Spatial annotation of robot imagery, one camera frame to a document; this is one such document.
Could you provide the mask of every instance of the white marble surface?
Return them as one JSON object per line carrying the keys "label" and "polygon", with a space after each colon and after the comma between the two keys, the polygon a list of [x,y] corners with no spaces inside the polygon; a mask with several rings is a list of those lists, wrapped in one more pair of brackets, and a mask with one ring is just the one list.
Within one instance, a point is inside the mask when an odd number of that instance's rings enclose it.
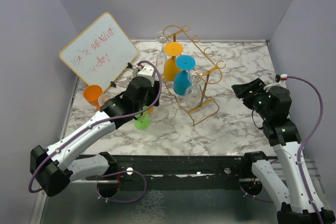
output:
{"label": "white marble surface", "polygon": [[[161,44],[156,41],[135,41],[134,44],[139,49],[139,55],[133,63],[144,59],[155,63]],[[196,68],[212,67],[191,42],[181,44],[184,47],[184,54],[195,57]],[[161,104],[150,115],[151,125],[146,130],[137,130],[134,121],[131,121],[100,139],[84,154],[108,151],[114,155],[243,155],[245,152],[264,151],[267,155],[275,155],[262,131],[253,125],[251,110],[235,97],[231,89],[233,84],[250,82],[258,77],[265,83],[273,82],[275,73],[266,43],[198,44],[202,49],[211,47],[211,50],[215,51],[212,56],[214,62],[223,60],[227,64],[223,69],[222,81],[207,88],[207,95],[213,96],[220,106],[217,114],[193,126],[190,117],[178,107],[163,86]],[[218,78],[217,71],[211,80]],[[127,69],[116,80],[117,88],[110,87],[106,92],[116,95],[125,90],[130,80],[131,70]],[[86,84],[79,81],[66,135],[95,113],[95,108],[83,98],[85,87]],[[255,121],[261,125],[258,115],[255,116]]]}

